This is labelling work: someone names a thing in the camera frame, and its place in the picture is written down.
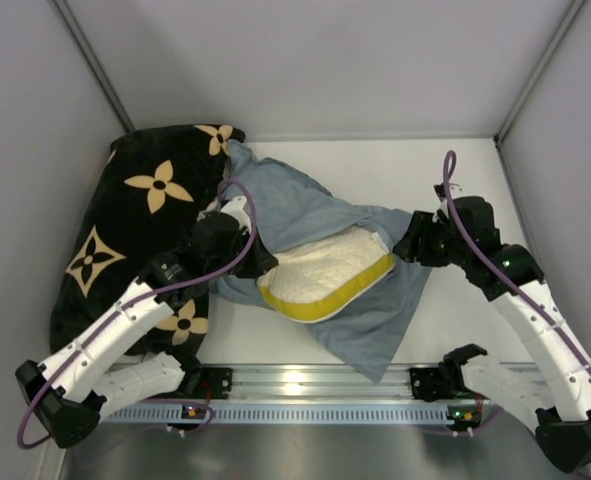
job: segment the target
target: gray wall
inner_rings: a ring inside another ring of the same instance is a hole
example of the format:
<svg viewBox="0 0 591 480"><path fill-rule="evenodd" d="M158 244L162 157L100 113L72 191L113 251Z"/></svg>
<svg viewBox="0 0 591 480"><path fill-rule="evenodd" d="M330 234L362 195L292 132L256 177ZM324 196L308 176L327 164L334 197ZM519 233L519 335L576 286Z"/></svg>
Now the gray wall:
<svg viewBox="0 0 591 480"><path fill-rule="evenodd" d="M312 140L492 136L568 0L69 3L138 127Z"/></svg>
<svg viewBox="0 0 591 480"><path fill-rule="evenodd" d="M555 298L591 353L591 2L503 150Z"/></svg>
<svg viewBox="0 0 591 480"><path fill-rule="evenodd" d="M25 406L13 372L47 353L77 224L120 134L48 3L0 2L0 480L34 472L37 454L15 446Z"/></svg>

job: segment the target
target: blue cloth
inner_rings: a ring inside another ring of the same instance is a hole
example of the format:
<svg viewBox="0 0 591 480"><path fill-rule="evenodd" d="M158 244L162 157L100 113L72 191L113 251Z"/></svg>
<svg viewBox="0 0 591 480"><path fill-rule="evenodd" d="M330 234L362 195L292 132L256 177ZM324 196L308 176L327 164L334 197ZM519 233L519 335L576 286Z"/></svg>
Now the blue cloth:
<svg viewBox="0 0 591 480"><path fill-rule="evenodd" d="M257 210L258 233L267 250L280 253L321 240L356 225L377 232L392 250L411 214L378 206L353 206L334 198L320 183L272 158L229 141L231 176L249 190ZM231 186L225 198L241 195ZM307 325L308 331L340 360L373 381L381 380L419 303L430 269L396 257L393 270L332 319ZM214 289L246 305L270 308L252 279L219 279Z"/></svg>

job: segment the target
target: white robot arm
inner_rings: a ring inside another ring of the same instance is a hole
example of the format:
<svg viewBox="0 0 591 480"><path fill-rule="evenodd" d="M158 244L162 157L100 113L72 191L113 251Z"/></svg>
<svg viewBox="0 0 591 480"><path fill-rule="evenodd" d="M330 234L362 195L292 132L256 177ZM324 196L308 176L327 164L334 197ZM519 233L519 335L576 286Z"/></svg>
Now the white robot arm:
<svg viewBox="0 0 591 480"><path fill-rule="evenodd" d="M277 264L253 234L246 207L244 197L235 197L219 212L207 214L195 224L186 245L151 260L81 335L42 362L27 360L16 370L28 413L37 416L60 448L80 442L125 406L174 392L180 385L184 393L193 391L201 365L181 348L169 347L135 366L109 369L155 325L192 298L207 294L207 280L217 272L256 278ZM226 266L204 275L206 265ZM24 428L25 422L18 444L31 448L35 444L23 443Z"/></svg>
<svg viewBox="0 0 591 480"><path fill-rule="evenodd" d="M447 154L444 182L435 187L441 207L414 212L393 251L408 262L459 266L517 332L546 385L525 381L483 348L467 345L444 356L428 388L416 379L414 394L426 401L484 395L526 425L556 467L573 472L591 462L591 359L530 253L502 244L490 204L450 184L454 158Z"/></svg>

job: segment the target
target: tan flower pattern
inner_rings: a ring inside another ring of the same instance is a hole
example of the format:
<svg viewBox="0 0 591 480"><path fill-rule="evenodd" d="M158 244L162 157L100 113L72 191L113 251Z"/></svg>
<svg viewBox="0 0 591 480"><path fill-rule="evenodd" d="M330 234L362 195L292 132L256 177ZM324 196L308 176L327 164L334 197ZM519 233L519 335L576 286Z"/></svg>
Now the tan flower pattern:
<svg viewBox="0 0 591 480"><path fill-rule="evenodd" d="M173 164L170 160L166 160L157 167L154 176L136 175L127 178L124 180L124 183L131 187L148 190L148 195L146 197L148 200L148 209L151 213L155 213L164 206L166 195L176 198L177 200L182 200L183 202L193 201L191 194L181 185L171 182L172 179Z"/></svg>
<svg viewBox="0 0 591 480"><path fill-rule="evenodd" d="M109 265L124 258L126 258L124 255L117 253L99 238L97 229L93 226L84 245L66 268L66 273L77 281L84 297L87 297L88 291L99 274Z"/></svg>
<svg viewBox="0 0 591 480"><path fill-rule="evenodd" d="M171 315L166 320L162 320L155 328L174 332L173 345L181 345L188 340L192 333L205 335L208 331L208 319L195 317L195 301L189 300L177 315Z"/></svg>
<svg viewBox="0 0 591 480"><path fill-rule="evenodd" d="M221 150L230 156L228 150L228 139L233 134L233 127L230 125L222 125L219 129L210 125L195 125L195 128L202 132L208 133L211 137L211 143L208 145L208 153L211 155L217 155Z"/></svg>

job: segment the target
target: pillowcase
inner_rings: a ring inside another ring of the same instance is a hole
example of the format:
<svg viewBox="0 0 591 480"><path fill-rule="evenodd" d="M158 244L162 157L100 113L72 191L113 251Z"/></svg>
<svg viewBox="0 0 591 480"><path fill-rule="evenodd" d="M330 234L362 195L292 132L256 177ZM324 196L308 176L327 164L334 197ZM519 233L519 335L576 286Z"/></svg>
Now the pillowcase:
<svg viewBox="0 0 591 480"><path fill-rule="evenodd" d="M186 125L139 130L111 144L52 311L52 352L102 315L151 258L189 236L198 213L216 197L228 140L244 138L228 125ZM127 354L172 345L195 354L207 330L204 295L160 322Z"/></svg>

